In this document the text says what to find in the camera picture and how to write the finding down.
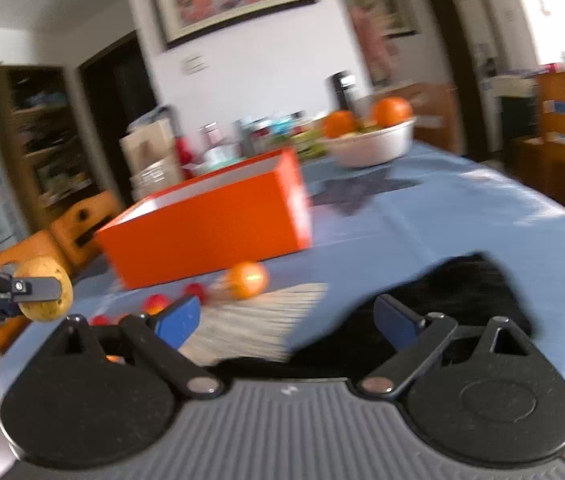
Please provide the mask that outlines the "yellow pear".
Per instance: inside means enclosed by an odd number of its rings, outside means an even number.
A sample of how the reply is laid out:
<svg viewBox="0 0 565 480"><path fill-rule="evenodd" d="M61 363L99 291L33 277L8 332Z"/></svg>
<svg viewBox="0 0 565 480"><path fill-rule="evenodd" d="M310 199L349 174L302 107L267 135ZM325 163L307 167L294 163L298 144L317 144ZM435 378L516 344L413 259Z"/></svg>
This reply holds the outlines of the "yellow pear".
<svg viewBox="0 0 565 480"><path fill-rule="evenodd" d="M13 277L25 284L16 293L22 314L33 322L47 323L63 318L73 304L73 288L66 269L49 256L24 260Z"/></svg>

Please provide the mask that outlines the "red small fruit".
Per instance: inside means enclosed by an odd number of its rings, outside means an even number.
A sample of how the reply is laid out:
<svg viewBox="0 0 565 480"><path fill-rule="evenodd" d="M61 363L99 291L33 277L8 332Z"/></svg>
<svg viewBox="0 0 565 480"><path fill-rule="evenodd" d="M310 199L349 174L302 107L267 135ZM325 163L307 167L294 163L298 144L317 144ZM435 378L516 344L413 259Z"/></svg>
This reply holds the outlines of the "red small fruit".
<svg viewBox="0 0 565 480"><path fill-rule="evenodd" d="M170 307L173 300L162 294L150 295L142 304L142 310L148 315L157 315Z"/></svg>

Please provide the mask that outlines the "red cherry tomato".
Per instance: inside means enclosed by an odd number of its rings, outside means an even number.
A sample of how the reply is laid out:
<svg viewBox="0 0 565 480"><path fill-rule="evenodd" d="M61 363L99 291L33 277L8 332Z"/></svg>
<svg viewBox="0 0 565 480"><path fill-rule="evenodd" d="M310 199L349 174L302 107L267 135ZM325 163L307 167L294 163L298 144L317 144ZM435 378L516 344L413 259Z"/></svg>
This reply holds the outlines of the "red cherry tomato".
<svg viewBox="0 0 565 480"><path fill-rule="evenodd" d="M183 293L188 296L197 297L200 304L203 306L208 301L208 292L205 287L198 282L192 282L185 286Z"/></svg>

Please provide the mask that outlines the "wooden chair far left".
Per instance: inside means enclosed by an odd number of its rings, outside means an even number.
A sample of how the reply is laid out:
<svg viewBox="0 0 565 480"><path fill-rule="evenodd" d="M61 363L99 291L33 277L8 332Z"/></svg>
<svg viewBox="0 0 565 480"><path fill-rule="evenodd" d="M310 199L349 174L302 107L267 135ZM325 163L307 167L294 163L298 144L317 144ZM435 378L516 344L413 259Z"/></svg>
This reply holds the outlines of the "wooden chair far left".
<svg viewBox="0 0 565 480"><path fill-rule="evenodd" d="M111 191L104 191L80 200L51 223L51 235L74 273L100 255L95 234L120 212L119 200Z"/></svg>

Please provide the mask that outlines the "black cloth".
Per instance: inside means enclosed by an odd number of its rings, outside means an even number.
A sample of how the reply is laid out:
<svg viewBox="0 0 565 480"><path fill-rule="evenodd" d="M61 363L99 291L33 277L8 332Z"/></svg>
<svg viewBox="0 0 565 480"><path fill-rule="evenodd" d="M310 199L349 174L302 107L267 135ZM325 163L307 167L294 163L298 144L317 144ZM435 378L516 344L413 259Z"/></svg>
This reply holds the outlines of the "black cloth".
<svg viewBox="0 0 565 480"><path fill-rule="evenodd" d="M291 351L280 362L244 356L220 361L208 370L223 382L237 378L358 382L406 349L432 312L448 315L461 326L476 327L505 316L527 336L535 332L505 270L484 252L474 252L447 259L412 281L378 292L331 332Z"/></svg>

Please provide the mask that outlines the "small orange tangerine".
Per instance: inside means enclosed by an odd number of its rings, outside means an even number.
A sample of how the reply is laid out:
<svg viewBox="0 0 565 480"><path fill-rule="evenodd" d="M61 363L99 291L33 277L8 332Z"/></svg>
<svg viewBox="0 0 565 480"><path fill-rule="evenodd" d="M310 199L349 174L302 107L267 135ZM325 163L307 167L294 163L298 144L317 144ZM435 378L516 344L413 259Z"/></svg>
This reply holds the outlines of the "small orange tangerine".
<svg viewBox="0 0 565 480"><path fill-rule="evenodd" d="M249 299L260 295L268 286L269 276L263 264L242 262L225 273L228 294L236 299Z"/></svg>

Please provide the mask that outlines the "blue tablecloth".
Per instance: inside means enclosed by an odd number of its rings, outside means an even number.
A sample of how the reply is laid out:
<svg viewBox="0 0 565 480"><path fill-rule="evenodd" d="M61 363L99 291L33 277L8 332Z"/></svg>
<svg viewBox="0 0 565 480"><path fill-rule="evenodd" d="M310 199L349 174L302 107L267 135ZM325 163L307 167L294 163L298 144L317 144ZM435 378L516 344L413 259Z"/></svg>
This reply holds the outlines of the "blue tablecloth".
<svg viewBox="0 0 565 480"><path fill-rule="evenodd" d="M423 144L384 167L302 171L314 242L269 260L267 292L206 306L183 353L244 374L362 377L392 356L374 302L442 312L463 325L506 315L565 378L565 208L469 160Z"/></svg>

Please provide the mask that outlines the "wooden cabinet shelf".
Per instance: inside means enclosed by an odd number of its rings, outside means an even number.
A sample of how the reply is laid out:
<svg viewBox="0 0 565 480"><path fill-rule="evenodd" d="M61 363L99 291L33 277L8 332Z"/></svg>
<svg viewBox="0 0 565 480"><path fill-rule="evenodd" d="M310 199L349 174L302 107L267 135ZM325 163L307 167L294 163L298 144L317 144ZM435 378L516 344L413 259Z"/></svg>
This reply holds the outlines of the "wooden cabinet shelf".
<svg viewBox="0 0 565 480"><path fill-rule="evenodd" d="M0 161L32 232L102 191L60 66L0 63Z"/></svg>

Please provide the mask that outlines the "orange cardboard box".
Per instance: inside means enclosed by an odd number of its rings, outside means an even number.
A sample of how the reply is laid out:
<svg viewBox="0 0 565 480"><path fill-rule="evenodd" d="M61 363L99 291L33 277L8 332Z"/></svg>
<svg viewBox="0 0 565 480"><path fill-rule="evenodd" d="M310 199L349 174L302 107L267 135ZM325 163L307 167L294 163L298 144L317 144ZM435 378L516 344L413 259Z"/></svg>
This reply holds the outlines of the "orange cardboard box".
<svg viewBox="0 0 565 480"><path fill-rule="evenodd" d="M154 193L96 233L128 289L222 271L312 245L311 203L283 148Z"/></svg>

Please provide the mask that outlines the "beige paper bag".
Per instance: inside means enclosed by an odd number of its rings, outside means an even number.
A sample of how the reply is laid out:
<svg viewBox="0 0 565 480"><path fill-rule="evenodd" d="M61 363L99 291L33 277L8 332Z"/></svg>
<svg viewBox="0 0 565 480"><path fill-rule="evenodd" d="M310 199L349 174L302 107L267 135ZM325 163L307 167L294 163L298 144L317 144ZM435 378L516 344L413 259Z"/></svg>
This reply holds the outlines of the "beige paper bag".
<svg viewBox="0 0 565 480"><path fill-rule="evenodd" d="M175 141L168 119L139 126L120 140L136 202L184 181Z"/></svg>

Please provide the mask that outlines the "red umbrella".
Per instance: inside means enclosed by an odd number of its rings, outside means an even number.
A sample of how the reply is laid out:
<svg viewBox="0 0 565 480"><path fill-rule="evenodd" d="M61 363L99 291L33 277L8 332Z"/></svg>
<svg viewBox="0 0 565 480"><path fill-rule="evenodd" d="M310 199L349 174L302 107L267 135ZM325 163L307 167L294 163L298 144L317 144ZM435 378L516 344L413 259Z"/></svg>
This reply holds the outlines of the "red umbrella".
<svg viewBox="0 0 565 480"><path fill-rule="evenodd" d="M170 121L173 136L175 138L175 148L179 162L183 166L192 164L194 162L194 154L192 154L192 151L189 147L186 134L183 133L177 110L171 105L165 105L163 107L163 113L166 117L168 117L168 120Z"/></svg>

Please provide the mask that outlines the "white fruit bowl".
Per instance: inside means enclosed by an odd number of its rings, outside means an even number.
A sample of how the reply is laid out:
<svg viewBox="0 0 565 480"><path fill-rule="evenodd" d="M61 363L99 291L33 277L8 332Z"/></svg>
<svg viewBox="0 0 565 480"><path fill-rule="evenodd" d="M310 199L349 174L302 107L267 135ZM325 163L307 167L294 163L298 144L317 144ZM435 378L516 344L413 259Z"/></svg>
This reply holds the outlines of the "white fruit bowl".
<svg viewBox="0 0 565 480"><path fill-rule="evenodd" d="M405 156L412 147L416 119L368 133L351 133L336 139L320 138L322 146L343 168L367 168Z"/></svg>

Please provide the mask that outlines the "wooden chair behind bowl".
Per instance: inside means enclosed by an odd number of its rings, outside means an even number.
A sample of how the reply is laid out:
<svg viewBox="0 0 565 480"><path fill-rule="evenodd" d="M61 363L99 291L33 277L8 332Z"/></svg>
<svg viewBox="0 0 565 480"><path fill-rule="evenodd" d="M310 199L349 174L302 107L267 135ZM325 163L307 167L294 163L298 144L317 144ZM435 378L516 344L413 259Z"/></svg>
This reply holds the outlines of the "wooden chair behind bowl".
<svg viewBox="0 0 565 480"><path fill-rule="evenodd" d="M410 82L378 90L374 96L376 99L398 96L409 101L416 118L416 140L456 155L463 154L464 141L461 140L453 84Z"/></svg>

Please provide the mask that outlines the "orange in bowl left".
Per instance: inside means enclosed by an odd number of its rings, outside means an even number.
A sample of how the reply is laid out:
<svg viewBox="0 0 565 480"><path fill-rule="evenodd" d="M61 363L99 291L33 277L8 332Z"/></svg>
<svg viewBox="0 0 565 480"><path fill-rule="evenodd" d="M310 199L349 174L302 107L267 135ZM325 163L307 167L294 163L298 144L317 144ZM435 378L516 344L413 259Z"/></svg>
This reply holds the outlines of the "orange in bowl left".
<svg viewBox="0 0 565 480"><path fill-rule="evenodd" d="M335 110L323 119L323 133L329 139L337 139L357 130L359 123L351 110Z"/></svg>

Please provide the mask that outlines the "orange in bowl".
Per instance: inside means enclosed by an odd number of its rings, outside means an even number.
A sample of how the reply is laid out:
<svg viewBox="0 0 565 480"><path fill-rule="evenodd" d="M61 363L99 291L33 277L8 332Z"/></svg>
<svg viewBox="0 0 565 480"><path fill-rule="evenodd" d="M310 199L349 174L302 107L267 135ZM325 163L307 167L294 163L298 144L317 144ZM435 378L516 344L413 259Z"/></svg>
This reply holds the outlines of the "orange in bowl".
<svg viewBox="0 0 565 480"><path fill-rule="evenodd" d="M323 119L323 133L329 139L337 139L357 130L359 123L351 110L335 110Z"/></svg>
<svg viewBox="0 0 565 480"><path fill-rule="evenodd" d="M371 110L373 118L380 128L400 125L413 117L411 103L399 96L388 96L377 101Z"/></svg>

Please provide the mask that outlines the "orange in bowl right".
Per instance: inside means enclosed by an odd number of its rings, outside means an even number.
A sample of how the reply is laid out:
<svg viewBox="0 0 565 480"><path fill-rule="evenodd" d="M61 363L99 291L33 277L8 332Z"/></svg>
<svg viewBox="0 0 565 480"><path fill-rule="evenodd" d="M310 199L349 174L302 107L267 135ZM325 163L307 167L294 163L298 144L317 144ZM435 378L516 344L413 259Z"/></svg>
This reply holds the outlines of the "orange in bowl right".
<svg viewBox="0 0 565 480"><path fill-rule="evenodd" d="M371 110L373 118L380 128L400 125L413 117L411 103L399 96L388 96L377 101Z"/></svg>

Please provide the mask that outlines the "black thermos bottle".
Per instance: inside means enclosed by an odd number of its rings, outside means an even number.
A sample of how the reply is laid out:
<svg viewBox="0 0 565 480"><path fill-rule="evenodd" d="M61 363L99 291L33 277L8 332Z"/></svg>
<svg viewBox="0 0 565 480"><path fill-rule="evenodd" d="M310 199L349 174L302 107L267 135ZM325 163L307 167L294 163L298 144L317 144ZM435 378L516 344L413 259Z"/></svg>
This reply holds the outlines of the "black thermos bottle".
<svg viewBox="0 0 565 480"><path fill-rule="evenodd" d="M334 73L329 77L331 89L337 103L337 110L347 110L354 114L355 117L360 116L357 110L357 84L354 75L348 70Z"/></svg>

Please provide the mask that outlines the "small framed picture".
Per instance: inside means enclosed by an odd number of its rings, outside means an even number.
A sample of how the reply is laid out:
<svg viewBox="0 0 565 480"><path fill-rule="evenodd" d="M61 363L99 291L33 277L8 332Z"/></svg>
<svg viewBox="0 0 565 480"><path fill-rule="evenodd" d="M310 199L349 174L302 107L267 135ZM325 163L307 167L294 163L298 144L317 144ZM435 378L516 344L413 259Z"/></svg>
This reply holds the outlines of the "small framed picture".
<svg viewBox="0 0 565 480"><path fill-rule="evenodd" d="M417 35L416 15L409 0L345 0L348 9L358 6L371 17L383 37Z"/></svg>

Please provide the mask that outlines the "wall switch panel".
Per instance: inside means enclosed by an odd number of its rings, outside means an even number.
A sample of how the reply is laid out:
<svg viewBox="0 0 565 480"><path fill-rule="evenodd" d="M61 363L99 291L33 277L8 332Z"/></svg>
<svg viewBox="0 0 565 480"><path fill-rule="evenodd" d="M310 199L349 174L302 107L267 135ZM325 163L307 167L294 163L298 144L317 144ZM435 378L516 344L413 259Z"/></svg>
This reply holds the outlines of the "wall switch panel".
<svg viewBox="0 0 565 480"><path fill-rule="evenodd" d="M207 68L208 64L206 64L204 56L200 53L188 55L182 60L182 70L185 75L194 75Z"/></svg>

